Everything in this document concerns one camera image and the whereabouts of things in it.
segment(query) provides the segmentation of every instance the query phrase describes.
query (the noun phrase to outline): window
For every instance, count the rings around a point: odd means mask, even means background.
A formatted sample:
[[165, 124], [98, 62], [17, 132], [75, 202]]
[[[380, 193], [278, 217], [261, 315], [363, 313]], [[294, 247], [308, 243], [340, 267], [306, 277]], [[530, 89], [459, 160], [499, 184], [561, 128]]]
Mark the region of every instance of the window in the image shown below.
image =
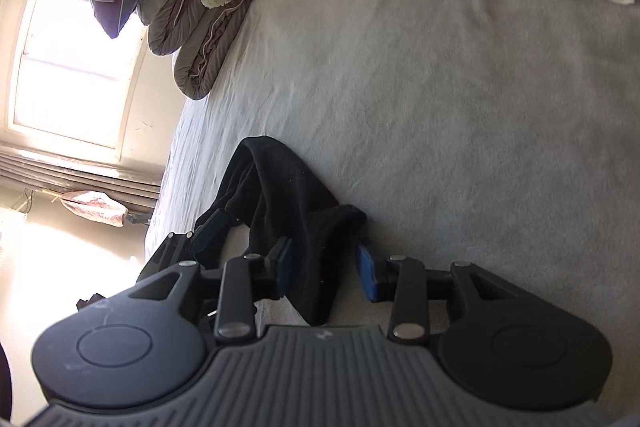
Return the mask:
[[143, 26], [111, 40], [84, 0], [29, 0], [20, 29], [8, 127], [116, 150]]

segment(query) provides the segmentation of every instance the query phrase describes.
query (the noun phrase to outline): floor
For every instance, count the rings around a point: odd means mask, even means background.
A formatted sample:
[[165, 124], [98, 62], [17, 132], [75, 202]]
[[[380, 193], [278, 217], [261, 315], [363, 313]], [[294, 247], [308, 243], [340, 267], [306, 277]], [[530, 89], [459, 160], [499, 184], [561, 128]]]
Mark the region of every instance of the floor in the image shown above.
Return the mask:
[[26, 222], [9, 232], [2, 231], [0, 341], [12, 371], [12, 423], [19, 426], [45, 405], [31, 370], [34, 341], [74, 313], [78, 299], [114, 295], [135, 282], [146, 227], [92, 223], [60, 202], [39, 199]]

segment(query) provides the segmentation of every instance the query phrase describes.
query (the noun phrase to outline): gray comforter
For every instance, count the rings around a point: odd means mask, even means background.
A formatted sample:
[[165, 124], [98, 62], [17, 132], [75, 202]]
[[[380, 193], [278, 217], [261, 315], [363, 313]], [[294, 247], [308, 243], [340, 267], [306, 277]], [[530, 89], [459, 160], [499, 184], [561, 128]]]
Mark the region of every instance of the gray comforter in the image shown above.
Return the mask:
[[[261, 134], [364, 210], [378, 249], [472, 261], [595, 324], [614, 351], [604, 404], [639, 410], [640, 6], [254, 0], [210, 95], [187, 102], [148, 253]], [[352, 267], [332, 323], [388, 309]], [[283, 302], [262, 319], [298, 320]]]
[[174, 57], [174, 79], [189, 98], [211, 90], [251, 0], [232, 0], [207, 9], [201, 0], [141, 0], [138, 12], [149, 24], [149, 49]]

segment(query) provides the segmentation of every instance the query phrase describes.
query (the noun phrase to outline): gray ribbed plate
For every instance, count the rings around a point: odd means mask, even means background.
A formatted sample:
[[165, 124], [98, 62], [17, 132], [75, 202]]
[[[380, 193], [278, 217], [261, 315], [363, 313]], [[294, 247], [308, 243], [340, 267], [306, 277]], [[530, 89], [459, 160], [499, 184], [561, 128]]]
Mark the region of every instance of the gray ribbed plate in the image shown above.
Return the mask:
[[97, 415], [52, 405], [29, 427], [601, 427], [593, 403], [515, 412], [459, 389], [426, 349], [377, 327], [271, 327], [222, 349], [188, 391], [146, 411]]

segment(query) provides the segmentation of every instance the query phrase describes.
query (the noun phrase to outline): metal bolt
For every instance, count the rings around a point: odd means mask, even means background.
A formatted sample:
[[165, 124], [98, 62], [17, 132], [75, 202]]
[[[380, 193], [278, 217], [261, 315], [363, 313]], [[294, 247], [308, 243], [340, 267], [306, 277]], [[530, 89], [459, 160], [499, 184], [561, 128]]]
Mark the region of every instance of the metal bolt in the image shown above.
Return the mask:
[[414, 341], [424, 335], [424, 328], [420, 324], [405, 322], [394, 328], [394, 336], [403, 341]]
[[229, 322], [218, 328], [218, 333], [226, 339], [240, 339], [251, 332], [251, 326], [244, 322]]

